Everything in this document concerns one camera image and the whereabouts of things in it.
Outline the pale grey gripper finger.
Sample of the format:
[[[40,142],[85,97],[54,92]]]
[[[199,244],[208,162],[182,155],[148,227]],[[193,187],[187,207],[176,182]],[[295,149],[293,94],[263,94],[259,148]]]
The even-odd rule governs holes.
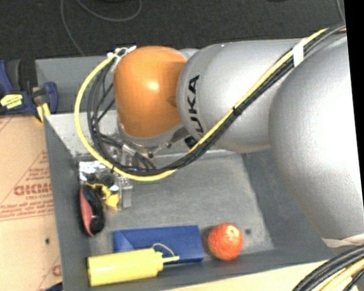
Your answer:
[[[133,184],[131,180],[125,177],[118,178],[118,187],[119,187],[119,195],[120,195],[120,206],[122,209],[132,207],[132,191]]]

